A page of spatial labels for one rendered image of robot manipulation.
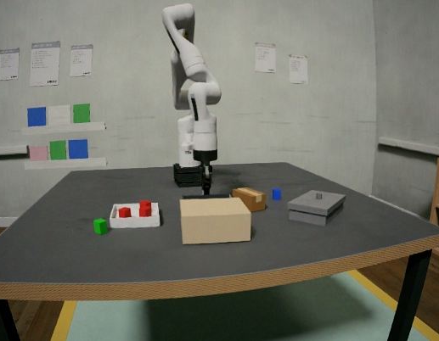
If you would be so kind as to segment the blue block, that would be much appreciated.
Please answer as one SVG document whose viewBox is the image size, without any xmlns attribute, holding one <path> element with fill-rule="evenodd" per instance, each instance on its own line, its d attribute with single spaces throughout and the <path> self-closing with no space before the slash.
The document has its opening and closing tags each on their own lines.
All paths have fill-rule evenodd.
<svg viewBox="0 0 439 341">
<path fill-rule="evenodd" d="M 273 200 L 281 199 L 281 190 L 279 188 L 273 188 Z"/>
</svg>

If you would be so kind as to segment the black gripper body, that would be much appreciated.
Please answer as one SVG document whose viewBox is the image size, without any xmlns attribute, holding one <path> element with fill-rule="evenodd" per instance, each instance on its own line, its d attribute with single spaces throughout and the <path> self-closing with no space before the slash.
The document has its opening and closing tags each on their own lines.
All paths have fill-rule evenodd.
<svg viewBox="0 0 439 341">
<path fill-rule="evenodd" d="M 200 161 L 200 165 L 202 166 L 203 178 L 203 172 L 205 172 L 205 167 L 208 166 L 208 171 L 210 172 L 210 162 L 217 160 L 217 149 L 208 151 L 193 150 L 193 159 L 196 161 Z"/>
</svg>

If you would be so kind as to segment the brown cardboard box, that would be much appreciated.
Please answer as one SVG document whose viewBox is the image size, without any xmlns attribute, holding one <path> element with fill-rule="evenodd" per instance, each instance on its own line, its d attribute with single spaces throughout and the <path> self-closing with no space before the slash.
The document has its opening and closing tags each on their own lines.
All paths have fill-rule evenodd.
<svg viewBox="0 0 439 341">
<path fill-rule="evenodd" d="M 233 189 L 233 196 L 240 198 L 251 213 L 264 210 L 266 207 L 266 194 L 248 187 Z"/>
</svg>

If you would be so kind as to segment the red block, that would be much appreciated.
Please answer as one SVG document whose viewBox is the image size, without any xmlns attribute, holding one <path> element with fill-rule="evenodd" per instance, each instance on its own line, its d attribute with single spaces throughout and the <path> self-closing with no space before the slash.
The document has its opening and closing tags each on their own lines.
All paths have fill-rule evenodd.
<svg viewBox="0 0 439 341">
<path fill-rule="evenodd" d="M 139 202 L 139 208 L 144 206 L 151 207 L 151 202 L 146 200 Z"/>
<path fill-rule="evenodd" d="M 121 209 L 118 209 L 118 211 L 119 211 L 119 218 L 132 217 L 131 208 L 123 207 Z"/>
<path fill-rule="evenodd" d="M 139 217 L 150 217 L 152 216 L 151 207 L 144 206 L 139 208 Z"/>
</svg>

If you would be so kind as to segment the green block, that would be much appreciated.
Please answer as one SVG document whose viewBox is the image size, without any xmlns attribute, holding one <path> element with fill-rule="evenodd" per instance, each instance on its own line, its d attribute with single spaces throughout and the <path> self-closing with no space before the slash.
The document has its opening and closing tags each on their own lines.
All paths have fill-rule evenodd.
<svg viewBox="0 0 439 341">
<path fill-rule="evenodd" d="M 94 229 L 97 234 L 105 234 L 108 232 L 107 230 L 107 222 L 103 219 L 97 219 L 94 222 Z"/>
</svg>

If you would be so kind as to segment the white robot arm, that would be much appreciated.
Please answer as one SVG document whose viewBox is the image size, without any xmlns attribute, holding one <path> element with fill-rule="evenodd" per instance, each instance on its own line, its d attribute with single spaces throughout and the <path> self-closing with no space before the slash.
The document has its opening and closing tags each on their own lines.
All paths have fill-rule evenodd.
<svg viewBox="0 0 439 341">
<path fill-rule="evenodd" d="M 174 45 L 171 54 L 174 108 L 191 109 L 189 115 L 177 121 L 179 165 L 198 166 L 200 161 L 193 159 L 193 150 L 217 149 L 217 118 L 208 112 L 206 105 L 217 104 L 222 92 L 207 69 L 201 51 L 194 45 L 194 7 L 185 3 L 164 8 L 162 21 Z M 182 35 L 178 32 L 181 29 Z M 189 89 L 182 90 L 187 79 L 196 83 Z M 182 141 L 190 144 L 182 144 L 180 149 Z"/>
</svg>

